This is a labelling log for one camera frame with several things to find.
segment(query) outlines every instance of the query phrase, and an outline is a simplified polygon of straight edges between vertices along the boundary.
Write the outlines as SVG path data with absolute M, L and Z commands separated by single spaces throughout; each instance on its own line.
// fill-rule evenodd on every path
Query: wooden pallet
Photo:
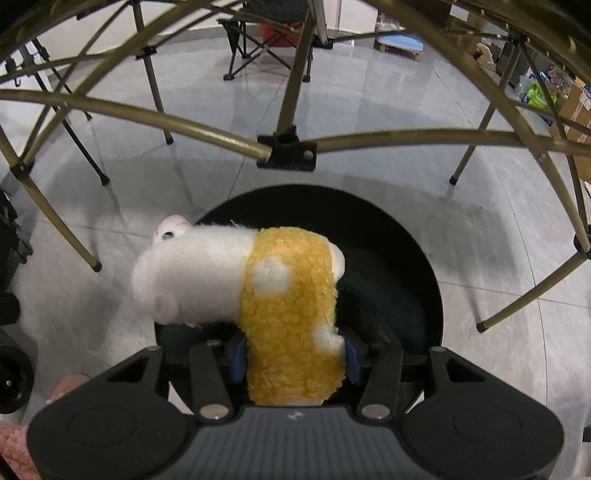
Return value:
M 401 53 L 410 54 L 413 57 L 414 61 L 421 60 L 421 55 L 422 55 L 420 52 L 403 50 L 401 48 L 396 48 L 396 47 L 391 47 L 389 45 L 384 45 L 383 43 L 379 44 L 379 50 L 383 53 L 388 52 L 388 53 L 397 53 L 397 54 L 401 54 Z

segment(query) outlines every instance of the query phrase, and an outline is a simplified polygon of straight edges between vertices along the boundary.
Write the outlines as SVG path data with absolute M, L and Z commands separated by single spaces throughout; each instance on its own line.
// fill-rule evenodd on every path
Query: stuffed animal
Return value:
M 158 323 L 235 322 L 257 405 L 319 405 L 345 377 L 335 328 L 344 272 L 340 249 L 316 233 L 191 226 L 172 216 L 138 258 L 132 291 Z

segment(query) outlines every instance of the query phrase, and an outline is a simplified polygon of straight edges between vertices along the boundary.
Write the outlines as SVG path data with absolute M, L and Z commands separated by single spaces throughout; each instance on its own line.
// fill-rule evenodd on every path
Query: pink knitted cloth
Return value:
M 41 480 L 27 450 L 27 426 L 0 421 L 0 454 L 21 480 Z
M 48 402 L 55 402 L 67 393 L 82 385 L 88 377 L 68 375 L 53 391 Z M 0 454 L 20 480 L 41 480 L 27 450 L 27 426 L 0 421 Z

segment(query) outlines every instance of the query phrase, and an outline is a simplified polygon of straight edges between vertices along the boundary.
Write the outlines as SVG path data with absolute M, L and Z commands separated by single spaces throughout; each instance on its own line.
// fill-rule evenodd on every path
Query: gold metal frame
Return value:
M 14 172 L 20 172 L 19 180 L 29 192 L 40 210 L 49 218 L 52 224 L 80 254 L 80 256 L 96 271 L 100 269 L 100 262 L 94 258 L 88 250 L 72 234 L 57 213 L 51 208 L 43 194 L 39 191 L 34 182 L 27 175 L 27 168 L 32 164 L 35 155 L 47 141 L 53 130 L 64 119 L 72 109 L 88 112 L 101 113 L 114 118 L 127 119 L 145 125 L 151 125 L 164 131 L 167 143 L 172 142 L 171 132 L 195 138 L 199 141 L 211 143 L 257 160 L 268 160 L 272 149 L 254 140 L 243 138 L 230 132 L 212 128 L 207 125 L 198 124 L 187 119 L 164 113 L 164 107 L 158 92 L 158 85 L 154 75 L 152 60 L 150 56 L 144 56 L 143 60 L 150 83 L 156 111 L 139 108 L 131 105 L 110 102 L 88 96 L 90 90 L 113 70 L 125 58 L 131 55 L 141 54 L 142 49 L 154 41 L 166 28 L 179 20 L 196 12 L 200 8 L 208 9 L 209 13 L 201 15 L 198 19 L 179 28 L 175 32 L 156 38 L 153 44 L 156 48 L 167 41 L 175 38 L 190 27 L 211 18 L 220 13 L 232 13 L 232 7 L 241 3 L 236 0 L 225 7 L 217 7 L 210 3 L 210 0 L 153 0 L 173 4 L 168 11 L 154 19 L 148 25 L 144 25 L 139 3 L 131 2 L 134 10 L 134 17 L 137 26 L 137 33 L 121 46 L 110 52 L 102 54 L 88 54 L 88 51 L 95 44 L 96 40 L 105 32 L 109 25 L 126 8 L 127 3 L 121 6 L 107 21 L 97 30 L 93 37 L 81 49 L 75 57 L 52 60 L 49 63 L 31 66 L 0 76 L 0 84 L 16 79 L 20 76 L 37 72 L 49 66 L 69 65 L 63 75 L 56 91 L 37 92 L 32 90 L 0 89 L 0 100 L 11 100 L 21 102 L 32 102 L 45 105 L 34 128 L 31 130 L 25 150 L 22 156 L 17 156 L 12 145 L 9 143 L 4 131 L 0 127 L 0 152 L 6 158 Z M 573 226 L 574 232 L 580 244 L 580 252 L 575 253 L 571 258 L 550 274 L 546 279 L 524 294 L 518 300 L 501 310 L 491 318 L 478 324 L 478 330 L 483 332 L 491 326 L 506 319 L 508 316 L 523 308 L 528 303 L 537 299 L 540 295 L 556 285 L 573 270 L 582 265 L 587 257 L 591 256 L 591 244 L 588 236 L 587 213 L 584 206 L 584 198 L 577 174 L 573 155 L 591 157 L 591 146 L 578 142 L 569 141 L 564 132 L 564 126 L 576 128 L 580 132 L 590 135 L 591 129 L 580 125 L 570 119 L 561 117 L 556 108 L 551 111 L 541 111 L 530 105 L 516 102 L 505 96 L 505 87 L 510 75 L 517 63 L 519 55 L 522 54 L 532 66 L 532 69 L 540 81 L 540 75 L 533 63 L 525 46 L 529 46 L 543 55 L 546 55 L 552 62 L 565 69 L 576 73 L 585 82 L 591 83 L 591 45 L 587 44 L 584 35 L 578 34 L 576 29 L 572 33 L 569 20 L 559 15 L 547 0 L 443 0 L 451 4 L 464 7 L 487 20 L 495 23 L 508 32 L 508 35 L 482 34 L 480 32 L 459 32 L 440 30 L 435 28 L 422 15 L 404 5 L 400 0 L 366 0 L 368 4 L 378 8 L 389 17 L 396 18 L 410 31 L 420 36 L 426 43 L 429 43 L 442 56 L 468 77 L 474 85 L 490 101 L 478 129 L 405 129 L 396 131 L 364 132 L 346 135 L 335 135 L 331 137 L 315 138 L 309 141 L 316 143 L 318 153 L 331 151 L 351 150 L 355 148 L 393 147 L 401 145 L 421 144 L 463 144 L 468 149 L 461 159 L 460 164 L 451 182 L 455 184 L 462 171 L 466 168 L 470 156 L 477 145 L 504 145 L 507 147 L 527 148 L 533 155 L 537 164 L 548 178 L 558 199 L 564 207 L 566 215 Z M 21 44 L 40 35 L 46 30 L 78 14 L 92 14 L 96 9 L 114 4 L 116 0 L 41 0 L 32 11 L 19 19 L 8 31 L 0 37 L 0 60 L 5 60 Z M 277 134 L 284 134 L 290 131 L 300 94 L 301 80 L 303 77 L 306 58 L 309 54 L 309 46 L 313 34 L 319 38 L 320 43 L 326 45 L 329 42 L 340 42 L 356 40 L 360 38 L 371 38 L 380 35 L 401 34 L 403 31 L 394 32 L 367 32 L 355 35 L 340 35 L 336 38 L 329 38 L 326 34 L 324 22 L 323 3 L 320 0 L 309 0 L 310 12 L 301 29 L 289 25 L 277 24 L 269 19 L 261 18 L 247 12 L 240 12 L 242 20 L 256 21 L 272 26 L 275 30 L 289 34 L 300 35 L 300 44 L 295 54 L 293 68 L 287 82 L 281 111 L 277 122 Z M 483 36 L 487 38 L 498 38 L 514 43 L 514 50 L 510 56 L 505 72 L 497 85 L 476 62 L 465 55 L 458 47 L 450 41 L 458 36 Z M 100 60 L 100 63 L 85 78 L 78 88 L 71 94 L 60 93 L 65 81 L 72 75 L 75 68 L 84 61 Z M 542 91 L 549 98 L 549 93 L 543 83 L 540 83 Z M 41 126 L 50 108 L 56 107 L 57 112 L 47 126 L 41 130 Z M 556 121 L 560 139 L 536 135 L 528 125 L 519 109 L 526 109 L 536 112 L 547 118 Z M 501 115 L 513 127 L 512 132 L 487 130 L 488 124 L 495 111 Z M 571 181 L 575 192 L 575 202 L 559 175 L 556 166 L 552 162 L 549 151 L 565 153 L 569 163 Z

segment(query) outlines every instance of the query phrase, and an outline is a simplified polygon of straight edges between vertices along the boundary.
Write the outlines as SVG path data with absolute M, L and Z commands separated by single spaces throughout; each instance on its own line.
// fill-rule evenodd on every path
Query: folding chair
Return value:
M 289 39 L 289 35 L 297 34 L 293 25 L 302 24 L 306 19 L 306 13 L 308 11 L 307 0 L 249 0 L 242 5 L 242 8 L 237 10 L 232 18 L 218 20 L 218 23 L 224 27 L 228 35 L 228 42 L 232 51 L 230 67 L 228 68 L 228 73 L 223 76 L 223 79 L 226 81 L 233 80 L 239 71 L 246 68 L 248 64 L 260 57 L 265 51 L 291 70 L 291 65 L 273 52 L 271 48 L 276 46 L 281 40 L 287 41 L 294 48 L 297 47 Z M 273 29 L 274 34 L 264 41 L 259 41 L 246 31 L 247 22 L 267 25 Z M 251 51 L 248 51 L 246 47 L 247 40 L 255 44 L 254 49 Z M 240 52 L 242 59 L 246 61 L 236 70 L 232 71 L 237 51 Z M 307 69 L 302 78 L 302 81 L 306 83 L 310 81 L 312 58 L 312 45 L 310 45 Z

